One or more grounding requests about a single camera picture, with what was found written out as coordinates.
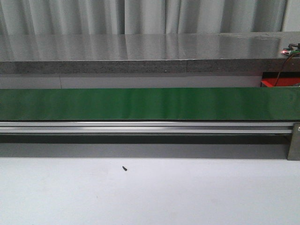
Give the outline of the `green conveyor belt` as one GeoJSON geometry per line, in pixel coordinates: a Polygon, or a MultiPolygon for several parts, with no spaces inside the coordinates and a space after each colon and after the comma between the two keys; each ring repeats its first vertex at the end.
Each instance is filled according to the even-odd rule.
{"type": "Polygon", "coordinates": [[[1,120],[300,119],[300,90],[276,88],[2,89],[1,120]]]}

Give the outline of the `grey stone counter slab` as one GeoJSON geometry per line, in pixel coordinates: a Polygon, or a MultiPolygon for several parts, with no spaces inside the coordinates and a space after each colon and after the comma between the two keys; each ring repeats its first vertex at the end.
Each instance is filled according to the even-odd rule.
{"type": "Polygon", "coordinates": [[[2,74],[298,72],[298,32],[2,35],[2,74]]]}

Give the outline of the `red bin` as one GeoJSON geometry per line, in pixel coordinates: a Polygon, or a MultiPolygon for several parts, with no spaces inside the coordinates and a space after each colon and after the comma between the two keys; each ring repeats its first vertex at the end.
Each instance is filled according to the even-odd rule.
{"type": "Polygon", "coordinates": [[[288,87],[300,85],[299,72],[277,72],[263,73],[261,87],[288,87]]]}

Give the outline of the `green circuit board red LED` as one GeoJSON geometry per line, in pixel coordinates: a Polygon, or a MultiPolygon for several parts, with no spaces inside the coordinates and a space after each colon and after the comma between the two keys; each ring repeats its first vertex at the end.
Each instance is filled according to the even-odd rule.
{"type": "Polygon", "coordinates": [[[287,48],[284,48],[281,52],[283,55],[299,55],[300,54],[300,44],[289,44],[287,48]]]}

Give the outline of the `grey pleated curtain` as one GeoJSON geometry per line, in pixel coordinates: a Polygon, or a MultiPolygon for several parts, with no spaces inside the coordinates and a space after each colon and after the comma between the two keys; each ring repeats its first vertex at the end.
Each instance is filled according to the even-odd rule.
{"type": "Polygon", "coordinates": [[[284,0],[3,0],[2,35],[281,31],[284,0]]]}

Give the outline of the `aluminium conveyor side rail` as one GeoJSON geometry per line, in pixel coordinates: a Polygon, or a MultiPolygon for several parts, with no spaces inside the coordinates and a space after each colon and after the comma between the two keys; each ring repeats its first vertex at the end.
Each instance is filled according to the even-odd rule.
{"type": "Polygon", "coordinates": [[[293,130],[297,130],[297,125],[296,122],[1,122],[0,133],[2,135],[289,135],[293,130]]]}

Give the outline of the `steel conveyor support bracket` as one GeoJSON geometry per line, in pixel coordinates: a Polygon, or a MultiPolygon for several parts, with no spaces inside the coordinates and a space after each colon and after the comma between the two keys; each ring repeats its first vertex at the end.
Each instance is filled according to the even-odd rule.
{"type": "Polygon", "coordinates": [[[292,137],[290,142],[287,160],[300,160],[300,124],[295,123],[292,130],[292,137]]]}

